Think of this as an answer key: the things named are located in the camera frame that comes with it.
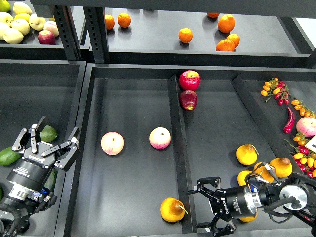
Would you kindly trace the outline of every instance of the green apple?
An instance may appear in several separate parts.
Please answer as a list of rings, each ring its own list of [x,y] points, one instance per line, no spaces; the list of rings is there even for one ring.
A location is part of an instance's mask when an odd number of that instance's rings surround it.
[[[20,1],[14,3],[13,11],[16,15],[20,13],[27,13],[31,15],[33,13],[29,6],[27,6],[24,2],[20,2]]]
[[[6,29],[10,29],[10,27],[6,23],[0,22],[0,40],[3,39],[3,34]]]
[[[23,40],[23,34],[17,29],[6,29],[3,34],[3,39],[7,43],[20,43]]]
[[[0,22],[6,23],[8,26],[11,25],[13,17],[7,12],[0,12]]]
[[[8,12],[10,10],[11,6],[8,1],[0,1],[0,11]]]
[[[17,29],[23,35],[27,35],[30,32],[30,25],[27,20],[16,19],[11,21],[11,28]]]
[[[54,21],[47,21],[44,24],[44,30],[53,32],[55,37],[59,36],[58,28],[57,28],[56,22]]]
[[[36,14],[32,14],[29,18],[30,26],[36,31],[43,30],[45,22],[46,20],[44,17],[38,17]]]

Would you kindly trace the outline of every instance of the tray divider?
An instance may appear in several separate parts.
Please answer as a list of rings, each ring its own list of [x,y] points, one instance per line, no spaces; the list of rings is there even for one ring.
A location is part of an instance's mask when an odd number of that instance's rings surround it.
[[[240,97],[241,101],[249,111],[251,117],[257,124],[264,138],[267,140],[271,150],[276,157],[287,157],[290,159],[293,172],[302,173],[301,169],[296,164],[290,150],[287,148],[283,141],[284,135],[280,134],[278,128],[267,118],[265,113],[262,111],[255,98],[252,96],[249,87],[246,85],[241,76],[237,76],[232,80],[232,85]]]
[[[168,94],[170,102],[170,115],[172,127],[172,142],[174,144],[175,167],[178,184],[179,200],[185,207],[189,207],[189,215],[185,215],[182,223],[182,233],[197,233],[197,221],[192,195],[187,191],[193,189],[188,158],[187,138],[183,111],[179,103],[180,88],[177,83],[177,76],[173,75],[168,80]]]

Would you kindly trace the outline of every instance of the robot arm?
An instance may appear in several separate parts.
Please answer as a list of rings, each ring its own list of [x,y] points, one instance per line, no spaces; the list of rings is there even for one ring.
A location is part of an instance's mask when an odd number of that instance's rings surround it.
[[[30,129],[23,128],[12,146],[12,150],[23,156],[10,172],[7,180],[13,184],[8,195],[0,202],[0,211],[9,212],[13,220],[0,219],[0,236],[15,237],[27,230],[29,217],[45,211],[55,204],[57,196],[53,190],[44,187],[54,167],[68,171],[76,160],[78,149],[78,128],[74,128],[68,140],[60,145],[41,141],[45,117]]]

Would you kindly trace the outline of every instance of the red apple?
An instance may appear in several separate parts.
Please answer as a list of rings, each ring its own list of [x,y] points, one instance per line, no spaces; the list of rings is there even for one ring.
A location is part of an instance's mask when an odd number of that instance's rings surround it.
[[[123,150],[124,138],[117,132],[108,132],[101,139],[102,150],[109,155],[117,155]]]
[[[301,132],[306,137],[313,137],[316,135],[316,119],[312,117],[303,117],[298,120],[296,130]]]
[[[171,142],[170,132],[164,127],[157,127],[150,133],[149,142],[156,149],[165,149]]]
[[[38,38],[39,38],[40,44],[51,44],[51,45],[56,44],[55,36],[53,32],[51,31],[48,31],[48,30],[40,31]]]
[[[197,90],[201,82],[199,74],[192,70],[187,70],[180,75],[180,86],[184,90]]]
[[[198,103],[198,95],[192,90],[185,90],[179,97],[180,104],[185,110],[194,110]]]

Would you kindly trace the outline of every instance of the tangerine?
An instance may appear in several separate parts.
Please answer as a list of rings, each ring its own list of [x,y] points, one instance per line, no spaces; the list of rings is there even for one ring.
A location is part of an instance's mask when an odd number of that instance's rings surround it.
[[[217,27],[223,33],[229,33],[235,27],[235,19],[232,15],[224,15],[219,19]]]
[[[232,42],[234,42],[235,48],[238,47],[239,42],[240,42],[240,37],[237,34],[230,34],[229,36],[227,36],[228,40],[231,40]]]
[[[193,38],[193,33],[189,28],[182,28],[179,31],[179,40],[182,43],[189,43]]]
[[[132,19],[130,18],[130,15],[128,15],[127,13],[121,13],[118,16],[118,24],[123,28],[129,27],[131,21]]]
[[[113,29],[114,24],[115,24],[113,16],[105,15],[104,18],[105,18],[105,24],[107,26],[107,30],[109,31]]]
[[[216,51],[234,51],[235,44],[230,39],[223,39],[216,45]]]
[[[209,12],[207,15],[209,18],[215,19],[219,16],[219,13]]]

